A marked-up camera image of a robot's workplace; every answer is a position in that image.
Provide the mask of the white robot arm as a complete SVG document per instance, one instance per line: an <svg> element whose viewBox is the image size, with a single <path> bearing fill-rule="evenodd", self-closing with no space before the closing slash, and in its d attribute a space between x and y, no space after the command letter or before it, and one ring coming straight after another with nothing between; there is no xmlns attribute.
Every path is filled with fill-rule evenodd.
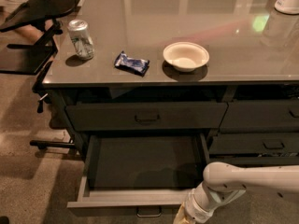
<svg viewBox="0 0 299 224"><path fill-rule="evenodd" d="M206 223L217 208L236 200L246 191L297 203L299 166L242 168L212 162L204 169L203 181L186 196L173 224Z"/></svg>

